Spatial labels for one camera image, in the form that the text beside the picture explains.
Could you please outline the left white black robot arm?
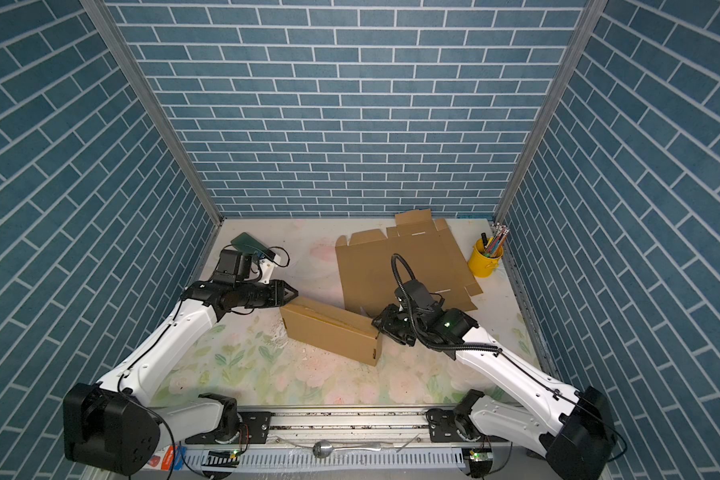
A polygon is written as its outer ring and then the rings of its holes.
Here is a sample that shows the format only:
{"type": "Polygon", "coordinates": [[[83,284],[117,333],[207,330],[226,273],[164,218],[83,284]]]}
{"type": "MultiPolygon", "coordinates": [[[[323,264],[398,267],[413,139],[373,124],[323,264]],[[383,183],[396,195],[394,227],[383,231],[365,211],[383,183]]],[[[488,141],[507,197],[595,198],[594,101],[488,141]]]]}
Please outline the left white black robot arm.
{"type": "Polygon", "coordinates": [[[243,422],[232,397],[206,393],[178,407],[153,408],[160,385],[207,331],[230,313],[279,308],[298,292],[274,278],[290,256],[281,247],[224,248],[209,279],[192,283],[166,319],[123,361],[92,384],[78,383],[62,402],[65,457],[124,476],[163,448],[200,437],[241,441],[243,422]]]}

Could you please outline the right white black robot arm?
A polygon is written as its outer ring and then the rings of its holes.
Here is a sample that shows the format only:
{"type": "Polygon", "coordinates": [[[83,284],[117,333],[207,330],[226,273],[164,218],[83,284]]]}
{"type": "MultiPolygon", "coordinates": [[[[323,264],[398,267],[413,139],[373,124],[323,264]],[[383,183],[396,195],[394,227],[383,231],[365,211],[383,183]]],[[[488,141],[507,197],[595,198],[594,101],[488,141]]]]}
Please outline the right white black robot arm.
{"type": "Polygon", "coordinates": [[[562,479],[601,476],[619,438],[604,393],[577,389],[524,361],[417,280],[400,285],[395,296],[398,302],[373,319],[375,328],[398,344],[421,344],[472,368],[520,404],[502,406],[471,390],[454,410],[464,437],[498,436],[523,446],[562,479]]]}

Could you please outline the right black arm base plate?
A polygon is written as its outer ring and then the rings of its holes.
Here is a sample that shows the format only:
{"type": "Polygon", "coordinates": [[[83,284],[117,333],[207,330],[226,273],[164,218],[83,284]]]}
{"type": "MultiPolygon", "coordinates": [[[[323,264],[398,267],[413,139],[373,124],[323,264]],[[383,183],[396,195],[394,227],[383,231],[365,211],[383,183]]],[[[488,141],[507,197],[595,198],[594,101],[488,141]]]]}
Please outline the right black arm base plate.
{"type": "Polygon", "coordinates": [[[480,433],[465,415],[457,415],[453,409],[430,408],[424,417],[431,443],[507,442],[503,437],[480,433]]]}

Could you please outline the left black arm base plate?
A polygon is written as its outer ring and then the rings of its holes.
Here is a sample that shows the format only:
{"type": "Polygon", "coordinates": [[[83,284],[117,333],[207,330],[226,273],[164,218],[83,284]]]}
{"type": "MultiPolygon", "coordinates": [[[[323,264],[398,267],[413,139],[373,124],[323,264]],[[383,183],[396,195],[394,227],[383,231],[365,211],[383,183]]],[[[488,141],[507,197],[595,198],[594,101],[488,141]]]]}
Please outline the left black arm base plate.
{"type": "Polygon", "coordinates": [[[273,414],[269,411],[243,411],[237,413],[231,432],[216,430],[191,436],[184,440],[188,445],[263,445],[267,442],[273,414]]]}

